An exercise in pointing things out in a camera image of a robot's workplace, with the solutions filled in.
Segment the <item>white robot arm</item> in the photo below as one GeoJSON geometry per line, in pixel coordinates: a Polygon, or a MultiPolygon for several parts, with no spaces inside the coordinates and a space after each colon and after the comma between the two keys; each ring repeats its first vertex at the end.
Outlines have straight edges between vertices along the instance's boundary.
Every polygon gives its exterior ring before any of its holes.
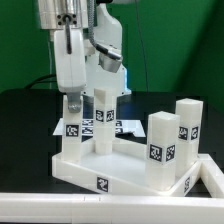
{"type": "Polygon", "coordinates": [[[127,0],[36,1],[41,28],[53,42],[58,88],[71,113],[78,113],[81,98],[92,98],[96,88],[113,88],[117,97],[130,93],[122,26],[107,10],[127,0]]]}

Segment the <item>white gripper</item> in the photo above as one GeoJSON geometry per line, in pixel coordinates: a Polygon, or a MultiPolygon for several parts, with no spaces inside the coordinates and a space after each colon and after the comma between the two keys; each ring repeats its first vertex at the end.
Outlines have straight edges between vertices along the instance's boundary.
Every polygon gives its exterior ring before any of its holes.
{"type": "MultiPolygon", "coordinates": [[[[82,32],[72,29],[72,53],[67,53],[66,34],[64,30],[54,33],[54,52],[58,88],[63,93],[81,92],[87,83],[85,67],[85,51],[82,32]]],[[[68,110],[70,113],[81,111],[81,96],[67,95],[68,110]]]]}

